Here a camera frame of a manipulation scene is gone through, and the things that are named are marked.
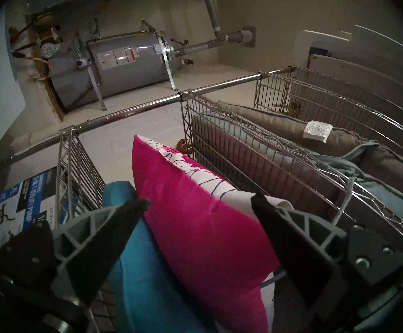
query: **water heater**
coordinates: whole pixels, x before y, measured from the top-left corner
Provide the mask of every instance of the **water heater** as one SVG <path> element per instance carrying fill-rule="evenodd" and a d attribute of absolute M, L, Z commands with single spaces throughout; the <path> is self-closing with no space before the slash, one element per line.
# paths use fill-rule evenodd
<path fill-rule="evenodd" d="M 49 63 L 58 98 L 67 110 L 97 101 L 92 76 L 103 99 L 169 79 L 166 62 L 173 71 L 175 51 L 168 40 L 166 33 L 141 31 L 56 45 Z"/>

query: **blue pillow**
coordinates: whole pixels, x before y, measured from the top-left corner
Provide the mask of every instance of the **blue pillow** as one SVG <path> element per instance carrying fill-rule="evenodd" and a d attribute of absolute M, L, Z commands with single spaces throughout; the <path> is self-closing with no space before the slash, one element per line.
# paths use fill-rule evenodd
<path fill-rule="evenodd" d="M 103 206 L 136 198 L 128 181 L 106 185 Z M 214 321 L 172 274 L 144 219 L 135 227 L 109 274 L 117 332 L 217 332 Z"/>

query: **beige cushion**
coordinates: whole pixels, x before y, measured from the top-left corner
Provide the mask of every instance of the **beige cushion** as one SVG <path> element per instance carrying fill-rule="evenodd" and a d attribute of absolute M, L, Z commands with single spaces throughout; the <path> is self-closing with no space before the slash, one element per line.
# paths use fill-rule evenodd
<path fill-rule="evenodd" d="M 328 213 L 329 204 L 301 184 L 328 199 L 337 195 L 337 187 L 318 173 L 282 152 L 276 153 L 275 146 L 260 143 L 238 124 L 209 114 L 194 114 L 191 126 L 195 160 L 240 190 L 263 190 L 289 200 L 296 210 L 321 217 Z"/>
<path fill-rule="evenodd" d="M 342 157 L 356 146 L 368 140 L 352 131 L 334 127 L 326 143 L 315 139 L 303 138 L 306 123 L 283 114 L 247 108 L 219 101 L 218 104 L 227 110 L 242 116 L 273 134 L 301 145 L 321 155 Z"/>
<path fill-rule="evenodd" d="M 387 147 L 367 147 L 359 168 L 403 193 L 403 157 Z"/>

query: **light blue fabric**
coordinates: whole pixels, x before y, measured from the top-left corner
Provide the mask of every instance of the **light blue fabric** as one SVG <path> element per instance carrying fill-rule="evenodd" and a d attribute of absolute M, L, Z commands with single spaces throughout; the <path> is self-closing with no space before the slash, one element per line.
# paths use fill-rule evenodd
<path fill-rule="evenodd" d="M 384 182 L 365 174 L 352 162 L 332 156 L 315 154 L 321 161 L 337 169 L 348 177 L 356 177 L 356 182 L 365 188 L 374 197 L 384 203 L 395 214 L 403 219 L 403 193 Z"/>
<path fill-rule="evenodd" d="M 106 185 L 103 206 L 136 198 L 128 181 Z M 135 227 L 109 275 L 115 293 L 116 331 L 217 332 L 214 321 L 187 294 L 167 266 L 144 219 Z"/>

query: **paper tag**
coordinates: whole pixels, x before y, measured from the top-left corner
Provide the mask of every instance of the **paper tag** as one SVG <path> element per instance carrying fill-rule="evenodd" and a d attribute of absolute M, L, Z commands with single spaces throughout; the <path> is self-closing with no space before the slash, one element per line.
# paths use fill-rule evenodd
<path fill-rule="evenodd" d="M 303 131 L 303 138 L 316 139 L 318 141 L 326 143 L 331 130 L 331 124 L 325 124 L 322 122 L 311 120 L 310 122 L 308 122 L 308 124 L 306 124 L 306 128 Z"/>
<path fill-rule="evenodd" d="M 130 46 L 124 48 L 108 50 L 97 54 L 98 61 L 103 70 L 118 67 L 135 62 L 135 58 L 141 57 L 138 49 L 132 49 Z"/>

